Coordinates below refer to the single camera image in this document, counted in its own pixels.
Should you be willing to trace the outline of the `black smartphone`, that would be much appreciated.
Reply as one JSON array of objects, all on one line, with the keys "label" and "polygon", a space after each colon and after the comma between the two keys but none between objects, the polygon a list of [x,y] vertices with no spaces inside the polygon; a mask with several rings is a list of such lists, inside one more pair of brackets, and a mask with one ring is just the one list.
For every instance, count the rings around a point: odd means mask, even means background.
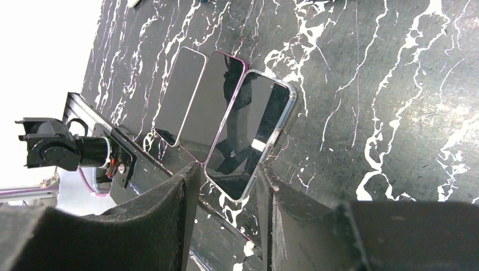
[{"label": "black smartphone", "polygon": [[220,124],[248,64],[214,51],[204,69],[180,134],[180,143],[196,161],[204,163]]}]

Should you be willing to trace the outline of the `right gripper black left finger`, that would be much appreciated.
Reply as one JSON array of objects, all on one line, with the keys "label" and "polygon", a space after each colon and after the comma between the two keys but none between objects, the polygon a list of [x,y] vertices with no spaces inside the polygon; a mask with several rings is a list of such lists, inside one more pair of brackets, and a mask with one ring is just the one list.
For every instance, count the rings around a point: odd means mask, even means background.
[{"label": "right gripper black left finger", "polygon": [[1,207],[2,270],[185,270],[201,185],[192,162],[100,215]]}]

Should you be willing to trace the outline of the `purple smartphone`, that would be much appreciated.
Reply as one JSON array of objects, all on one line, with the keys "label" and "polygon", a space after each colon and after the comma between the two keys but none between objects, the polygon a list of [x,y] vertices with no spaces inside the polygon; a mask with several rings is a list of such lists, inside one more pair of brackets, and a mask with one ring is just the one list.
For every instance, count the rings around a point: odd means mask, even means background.
[{"label": "purple smartphone", "polygon": [[185,46],[177,54],[154,125],[156,133],[169,146],[179,145],[179,135],[207,60],[205,54]]}]

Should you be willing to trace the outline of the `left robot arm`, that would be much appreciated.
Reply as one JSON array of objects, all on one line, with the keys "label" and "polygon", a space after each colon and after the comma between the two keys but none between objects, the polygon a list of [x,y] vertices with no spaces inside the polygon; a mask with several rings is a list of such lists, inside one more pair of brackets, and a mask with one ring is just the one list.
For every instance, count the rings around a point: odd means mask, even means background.
[{"label": "left robot arm", "polygon": [[25,117],[15,121],[24,128],[20,141],[27,144],[28,169],[59,167],[76,171],[79,167],[104,167],[112,153],[107,137],[74,135],[67,124],[50,117]]}]

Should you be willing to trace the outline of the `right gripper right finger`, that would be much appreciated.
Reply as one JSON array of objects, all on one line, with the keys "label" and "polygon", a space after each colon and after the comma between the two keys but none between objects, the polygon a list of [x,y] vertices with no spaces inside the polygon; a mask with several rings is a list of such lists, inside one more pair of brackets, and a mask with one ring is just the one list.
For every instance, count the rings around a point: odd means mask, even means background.
[{"label": "right gripper right finger", "polygon": [[478,207],[345,202],[328,208],[258,166],[266,270],[477,270]]}]

